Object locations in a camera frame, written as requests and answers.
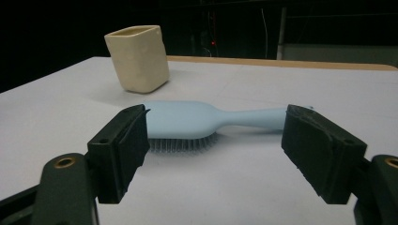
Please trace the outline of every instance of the light blue hairbrush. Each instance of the light blue hairbrush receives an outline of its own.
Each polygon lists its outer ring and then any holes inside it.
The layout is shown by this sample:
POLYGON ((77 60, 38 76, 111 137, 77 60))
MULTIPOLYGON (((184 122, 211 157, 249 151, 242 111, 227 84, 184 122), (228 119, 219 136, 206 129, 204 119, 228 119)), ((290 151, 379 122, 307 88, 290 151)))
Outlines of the light blue hairbrush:
POLYGON ((282 130, 285 108, 227 112, 200 101, 147 101, 148 139, 152 150, 190 151, 215 142, 217 129, 244 126, 282 130))

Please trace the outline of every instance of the table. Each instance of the table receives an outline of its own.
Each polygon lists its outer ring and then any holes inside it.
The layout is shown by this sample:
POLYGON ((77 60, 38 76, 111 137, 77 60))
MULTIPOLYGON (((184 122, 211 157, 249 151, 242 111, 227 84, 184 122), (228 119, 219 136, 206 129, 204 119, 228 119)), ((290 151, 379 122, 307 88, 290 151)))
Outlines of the table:
MULTIPOLYGON (((92 57, 0 95, 0 199, 36 185, 41 169, 87 142, 119 111, 152 99, 201 100, 229 111, 312 105, 368 144, 398 155, 398 70, 380 65, 169 56, 157 91, 122 90, 109 57, 92 57)), ((223 127, 194 155, 148 153, 101 224, 355 224, 348 205, 317 197, 281 148, 281 133, 223 127)))

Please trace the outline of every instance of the dark background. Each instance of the dark background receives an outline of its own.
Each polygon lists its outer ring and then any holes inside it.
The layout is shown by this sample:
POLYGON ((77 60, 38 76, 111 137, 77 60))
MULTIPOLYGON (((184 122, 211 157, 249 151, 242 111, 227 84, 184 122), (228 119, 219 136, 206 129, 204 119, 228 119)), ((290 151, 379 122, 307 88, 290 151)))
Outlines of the dark background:
POLYGON ((398 45, 393 0, 38 0, 2 5, 0 92, 92 56, 109 56, 103 36, 140 24, 161 26, 169 55, 266 58, 267 53, 275 59, 282 7, 287 8, 285 43, 398 45))

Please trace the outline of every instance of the cup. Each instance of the cup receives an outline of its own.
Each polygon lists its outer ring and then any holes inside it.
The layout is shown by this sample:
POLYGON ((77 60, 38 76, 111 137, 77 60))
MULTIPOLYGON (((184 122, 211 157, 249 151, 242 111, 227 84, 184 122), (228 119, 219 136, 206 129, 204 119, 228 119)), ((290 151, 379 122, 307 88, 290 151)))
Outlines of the cup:
POLYGON ((105 35, 123 89, 149 93, 169 80, 166 50, 158 25, 127 27, 105 35))

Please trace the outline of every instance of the beige cup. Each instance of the beige cup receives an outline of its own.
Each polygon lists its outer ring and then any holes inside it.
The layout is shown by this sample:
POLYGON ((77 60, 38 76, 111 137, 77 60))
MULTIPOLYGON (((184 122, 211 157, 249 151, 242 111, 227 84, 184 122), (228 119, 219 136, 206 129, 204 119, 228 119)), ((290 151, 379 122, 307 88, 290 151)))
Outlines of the beige cup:
POLYGON ((132 26, 105 35, 121 86, 137 93, 152 92, 170 77, 158 25, 132 26))

